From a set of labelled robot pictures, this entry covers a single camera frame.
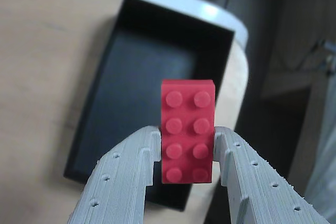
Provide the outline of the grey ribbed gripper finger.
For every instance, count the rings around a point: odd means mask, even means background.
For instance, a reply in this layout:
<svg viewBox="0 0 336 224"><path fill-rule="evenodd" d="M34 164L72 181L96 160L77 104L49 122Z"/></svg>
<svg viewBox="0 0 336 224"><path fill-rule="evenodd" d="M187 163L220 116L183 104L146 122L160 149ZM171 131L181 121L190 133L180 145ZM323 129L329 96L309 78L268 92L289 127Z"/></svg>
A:
<svg viewBox="0 0 336 224"><path fill-rule="evenodd" d="M215 127L213 154L231 223L328 222L233 130Z"/></svg>
<svg viewBox="0 0 336 224"><path fill-rule="evenodd" d="M160 160L158 127L132 133L97 161L68 222L142 223L146 187Z"/></svg>

